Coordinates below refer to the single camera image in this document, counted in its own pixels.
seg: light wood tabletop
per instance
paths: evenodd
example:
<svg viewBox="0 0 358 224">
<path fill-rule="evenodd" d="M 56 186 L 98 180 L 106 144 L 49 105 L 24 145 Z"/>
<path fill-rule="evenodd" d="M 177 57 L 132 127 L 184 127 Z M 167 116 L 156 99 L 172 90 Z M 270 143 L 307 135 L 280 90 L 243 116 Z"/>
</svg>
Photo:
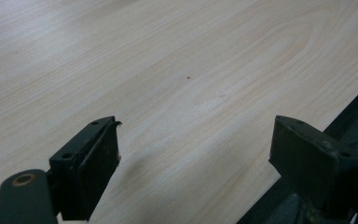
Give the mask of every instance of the light wood tabletop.
<svg viewBox="0 0 358 224">
<path fill-rule="evenodd" d="M 0 184 L 114 115 L 91 223 L 235 223 L 275 116 L 323 130 L 357 94 L 358 0 L 0 1 Z"/>
</svg>

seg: screw hole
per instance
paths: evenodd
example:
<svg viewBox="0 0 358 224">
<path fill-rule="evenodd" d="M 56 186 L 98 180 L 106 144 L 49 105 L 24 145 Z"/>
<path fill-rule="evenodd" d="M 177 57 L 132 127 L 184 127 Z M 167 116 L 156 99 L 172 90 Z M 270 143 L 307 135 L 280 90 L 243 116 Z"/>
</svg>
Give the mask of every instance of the screw hole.
<svg viewBox="0 0 358 224">
<path fill-rule="evenodd" d="M 343 156 L 343 157 L 350 157 L 351 154 L 349 154 L 348 152 L 340 152 L 339 155 Z"/>
<path fill-rule="evenodd" d="M 31 183 L 35 177 L 36 177 L 36 175 L 34 175 L 34 174 L 21 175 L 21 176 L 18 176 L 17 178 L 15 178 L 13 180 L 13 182 L 11 182 L 11 185 L 13 185 L 14 187 L 21 187 L 21 186 Z"/>
<path fill-rule="evenodd" d="M 72 156 L 73 156 L 72 153 L 65 153 L 65 154 L 62 155 L 62 158 L 63 159 L 70 159 L 70 158 L 72 158 Z"/>
</svg>

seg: wooden surface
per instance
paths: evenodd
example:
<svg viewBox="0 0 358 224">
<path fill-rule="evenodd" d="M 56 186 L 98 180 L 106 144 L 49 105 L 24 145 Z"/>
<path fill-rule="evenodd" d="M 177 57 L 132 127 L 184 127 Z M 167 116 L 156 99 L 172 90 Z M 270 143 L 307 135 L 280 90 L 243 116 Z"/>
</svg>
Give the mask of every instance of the wooden surface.
<svg viewBox="0 0 358 224">
<path fill-rule="evenodd" d="M 235 223 L 278 178 L 277 114 L 358 94 L 358 0 L 0 1 L 0 183 L 115 115 L 91 223 Z"/>
</svg>

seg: wooden table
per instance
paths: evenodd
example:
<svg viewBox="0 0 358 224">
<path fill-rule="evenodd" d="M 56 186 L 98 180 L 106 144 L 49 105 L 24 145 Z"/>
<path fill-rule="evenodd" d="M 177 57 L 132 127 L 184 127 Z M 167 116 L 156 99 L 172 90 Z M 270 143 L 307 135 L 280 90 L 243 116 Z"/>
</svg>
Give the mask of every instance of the wooden table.
<svg viewBox="0 0 358 224">
<path fill-rule="evenodd" d="M 276 115 L 358 94 L 358 0 L 0 1 L 0 183 L 115 115 L 91 223 L 235 223 L 279 177 Z"/>
</svg>

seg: wood grain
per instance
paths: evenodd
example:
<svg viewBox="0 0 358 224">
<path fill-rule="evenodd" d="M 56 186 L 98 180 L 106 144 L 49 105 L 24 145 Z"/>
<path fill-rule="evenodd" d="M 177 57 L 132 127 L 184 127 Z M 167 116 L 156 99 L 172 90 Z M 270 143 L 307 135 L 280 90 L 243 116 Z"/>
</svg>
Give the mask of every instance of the wood grain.
<svg viewBox="0 0 358 224">
<path fill-rule="evenodd" d="M 235 223 L 273 184 L 277 114 L 358 94 L 358 1 L 0 1 L 0 183 L 115 115 L 91 223 Z"/>
</svg>

